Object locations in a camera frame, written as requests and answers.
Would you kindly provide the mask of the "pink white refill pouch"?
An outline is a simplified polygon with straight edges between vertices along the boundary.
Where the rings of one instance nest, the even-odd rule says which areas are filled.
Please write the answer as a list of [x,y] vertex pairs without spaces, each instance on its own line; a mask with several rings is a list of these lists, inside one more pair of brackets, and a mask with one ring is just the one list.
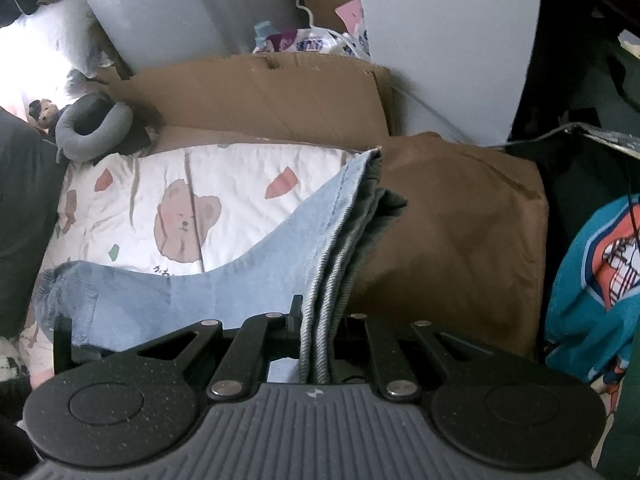
[[360,0],[350,0],[335,9],[335,14],[346,27],[344,32],[314,24],[314,14],[300,0],[296,0],[296,8],[307,14],[309,26],[278,32],[267,39],[261,51],[255,51],[254,48],[253,53],[312,52],[371,61],[368,31]]

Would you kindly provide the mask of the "teal patterned bag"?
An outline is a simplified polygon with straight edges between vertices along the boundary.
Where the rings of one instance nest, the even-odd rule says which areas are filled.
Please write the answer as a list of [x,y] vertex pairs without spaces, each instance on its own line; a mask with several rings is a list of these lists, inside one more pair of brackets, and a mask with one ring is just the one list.
[[548,367],[598,391],[626,375],[639,321],[639,196],[627,194],[580,229],[552,285]]

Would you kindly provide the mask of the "blue denim drawstring pants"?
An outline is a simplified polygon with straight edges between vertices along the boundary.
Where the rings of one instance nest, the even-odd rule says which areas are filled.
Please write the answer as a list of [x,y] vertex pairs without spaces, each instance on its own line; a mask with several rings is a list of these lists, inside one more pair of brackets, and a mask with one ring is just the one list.
[[79,347],[124,351],[196,322],[239,327],[303,298],[299,358],[279,377],[328,384],[334,338],[356,277],[375,243],[407,206],[382,188],[382,154],[357,155],[285,222],[239,258],[195,275],[161,276],[85,261],[40,274],[32,296],[40,330],[72,322]]

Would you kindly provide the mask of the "brown cardboard sheet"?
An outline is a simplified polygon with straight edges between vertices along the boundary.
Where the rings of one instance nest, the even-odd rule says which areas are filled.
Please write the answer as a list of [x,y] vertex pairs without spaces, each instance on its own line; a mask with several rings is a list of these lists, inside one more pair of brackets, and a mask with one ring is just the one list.
[[151,125],[353,150],[390,136],[387,70],[356,58],[252,51],[131,71],[111,94]]

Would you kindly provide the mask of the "blue cap detergent bottle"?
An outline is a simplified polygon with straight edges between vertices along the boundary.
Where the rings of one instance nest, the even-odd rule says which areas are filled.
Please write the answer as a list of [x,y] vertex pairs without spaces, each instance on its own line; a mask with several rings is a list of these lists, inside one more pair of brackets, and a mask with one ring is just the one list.
[[254,26],[255,51],[261,51],[270,36],[277,35],[279,31],[270,21],[262,21]]

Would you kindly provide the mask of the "dark green pillow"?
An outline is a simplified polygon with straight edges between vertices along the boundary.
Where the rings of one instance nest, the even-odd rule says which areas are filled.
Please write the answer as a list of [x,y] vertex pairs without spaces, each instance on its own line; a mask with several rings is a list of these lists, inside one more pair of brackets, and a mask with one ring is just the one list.
[[66,167],[27,122],[1,112],[1,336],[18,336],[43,255],[58,221]]

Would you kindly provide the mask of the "white black fuzzy blanket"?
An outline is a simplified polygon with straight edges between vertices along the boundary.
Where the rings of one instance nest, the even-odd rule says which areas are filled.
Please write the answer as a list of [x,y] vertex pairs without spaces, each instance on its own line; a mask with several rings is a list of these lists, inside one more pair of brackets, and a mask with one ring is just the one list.
[[0,338],[0,382],[29,380],[29,371],[17,343],[6,337]]

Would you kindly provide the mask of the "cream bear print bedsheet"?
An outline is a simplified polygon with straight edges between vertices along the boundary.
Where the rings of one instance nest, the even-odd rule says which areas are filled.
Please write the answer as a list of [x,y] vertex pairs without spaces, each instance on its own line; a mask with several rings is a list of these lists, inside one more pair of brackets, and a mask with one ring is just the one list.
[[305,144],[216,144],[68,166],[43,269],[86,260],[190,275],[243,255],[355,153]]

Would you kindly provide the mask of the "grey curved neck pillow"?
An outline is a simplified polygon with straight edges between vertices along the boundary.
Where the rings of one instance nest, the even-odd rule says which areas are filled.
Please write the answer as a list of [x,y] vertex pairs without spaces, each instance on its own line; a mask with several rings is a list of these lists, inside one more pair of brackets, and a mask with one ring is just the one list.
[[95,162],[126,138],[134,112],[103,92],[94,92],[66,106],[55,125],[56,160]]

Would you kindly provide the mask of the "small teddy bear toy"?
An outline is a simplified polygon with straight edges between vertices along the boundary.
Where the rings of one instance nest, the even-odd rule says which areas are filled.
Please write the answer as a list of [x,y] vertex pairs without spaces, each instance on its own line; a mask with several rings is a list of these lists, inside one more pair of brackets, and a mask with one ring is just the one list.
[[66,106],[59,108],[48,99],[32,101],[28,106],[29,117],[40,130],[51,136],[55,135],[55,127],[65,110]]

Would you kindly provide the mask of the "white plastic wrapped pillow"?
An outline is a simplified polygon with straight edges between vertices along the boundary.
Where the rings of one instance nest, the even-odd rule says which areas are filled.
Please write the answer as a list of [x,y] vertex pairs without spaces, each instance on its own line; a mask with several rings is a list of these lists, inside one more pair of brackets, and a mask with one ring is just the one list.
[[72,70],[92,78],[112,64],[91,32],[96,24],[87,0],[58,0],[6,29],[28,96],[51,99],[64,91]]

